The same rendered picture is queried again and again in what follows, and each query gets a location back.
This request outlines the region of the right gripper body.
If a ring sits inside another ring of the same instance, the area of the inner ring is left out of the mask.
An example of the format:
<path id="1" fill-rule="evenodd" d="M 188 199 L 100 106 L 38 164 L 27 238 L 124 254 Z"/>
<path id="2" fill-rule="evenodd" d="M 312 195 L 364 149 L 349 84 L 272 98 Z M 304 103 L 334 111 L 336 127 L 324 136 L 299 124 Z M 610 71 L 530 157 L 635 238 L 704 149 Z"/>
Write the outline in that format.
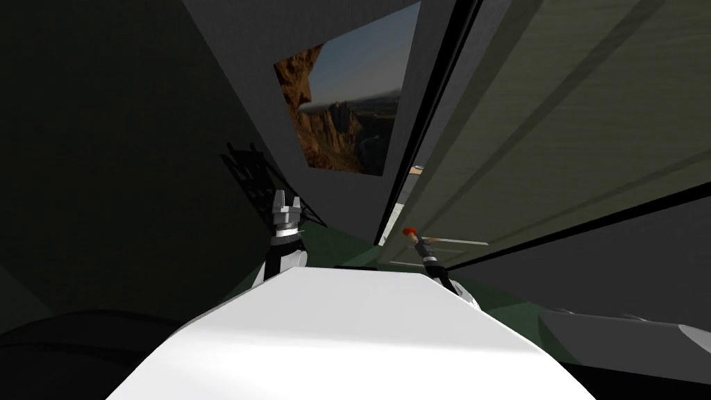
<path id="1" fill-rule="evenodd" d="M 438 263 L 439 262 L 439 260 L 436 258 L 435 254 L 434 254 L 431 244 L 429 244 L 429 241 L 422 238 L 422 237 L 417 237 L 416 251 L 424 263 Z"/>

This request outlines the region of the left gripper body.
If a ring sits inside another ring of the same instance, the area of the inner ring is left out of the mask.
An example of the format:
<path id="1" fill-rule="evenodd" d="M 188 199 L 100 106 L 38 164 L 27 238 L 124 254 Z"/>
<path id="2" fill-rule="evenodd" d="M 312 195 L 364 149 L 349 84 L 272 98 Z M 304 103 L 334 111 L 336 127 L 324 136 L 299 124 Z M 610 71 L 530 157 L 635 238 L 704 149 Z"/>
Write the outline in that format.
<path id="1" fill-rule="evenodd" d="M 285 226 L 298 226 L 302 209 L 294 206 L 274 206 L 271 211 L 272 222 L 276 229 L 287 230 Z"/>

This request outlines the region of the black lattice rack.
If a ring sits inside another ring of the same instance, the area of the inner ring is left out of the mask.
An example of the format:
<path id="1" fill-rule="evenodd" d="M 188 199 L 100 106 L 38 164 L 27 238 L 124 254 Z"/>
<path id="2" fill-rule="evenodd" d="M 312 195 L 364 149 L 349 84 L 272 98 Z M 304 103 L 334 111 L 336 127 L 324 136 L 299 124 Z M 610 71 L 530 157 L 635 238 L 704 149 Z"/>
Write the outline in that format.
<path id="1" fill-rule="evenodd" d="M 299 194 L 254 144 L 250 144 L 248 149 L 236 149 L 228 142 L 226 147 L 228 153 L 221 154 L 221 160 L 262 222 L 267 228 L 272 228 L 272 205 L 276 191 L 283 190 L 288 201 L 295 200 Z"/>

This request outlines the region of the rocky canyon landscape picture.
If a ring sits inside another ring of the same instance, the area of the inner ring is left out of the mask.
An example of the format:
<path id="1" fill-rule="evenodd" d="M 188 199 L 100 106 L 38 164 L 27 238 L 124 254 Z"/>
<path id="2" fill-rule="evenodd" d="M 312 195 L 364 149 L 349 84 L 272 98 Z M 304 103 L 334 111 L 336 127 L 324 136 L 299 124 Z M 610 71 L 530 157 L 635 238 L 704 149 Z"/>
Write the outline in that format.
<path id="1" fill-rule="evenodd" d="M 275 63 L 307 166 L 383 174 L 419 9 L 414 3 Z"/>

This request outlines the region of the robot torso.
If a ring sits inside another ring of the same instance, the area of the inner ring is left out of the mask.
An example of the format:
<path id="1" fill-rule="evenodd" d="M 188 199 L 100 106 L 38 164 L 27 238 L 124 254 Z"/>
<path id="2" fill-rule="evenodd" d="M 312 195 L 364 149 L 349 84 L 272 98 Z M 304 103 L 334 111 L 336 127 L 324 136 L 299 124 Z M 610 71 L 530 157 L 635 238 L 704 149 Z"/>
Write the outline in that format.
<path id="1" fill-rule="evenodd" d="M 180 327 L 106 400 L 595 400 L 417 273 L 296 267 Z"/>

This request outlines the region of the olive green door leaf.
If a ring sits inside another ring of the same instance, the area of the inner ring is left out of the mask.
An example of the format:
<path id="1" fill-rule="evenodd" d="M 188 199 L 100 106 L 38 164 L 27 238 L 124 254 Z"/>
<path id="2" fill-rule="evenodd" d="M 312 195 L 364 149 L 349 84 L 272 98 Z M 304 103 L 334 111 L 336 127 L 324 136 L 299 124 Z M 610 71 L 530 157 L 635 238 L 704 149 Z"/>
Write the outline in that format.
<path id="1" fill-rule="evenodd" d="M 513 0 L 384 244 L 450 267 L 711 181 L 711 0 Z"/>

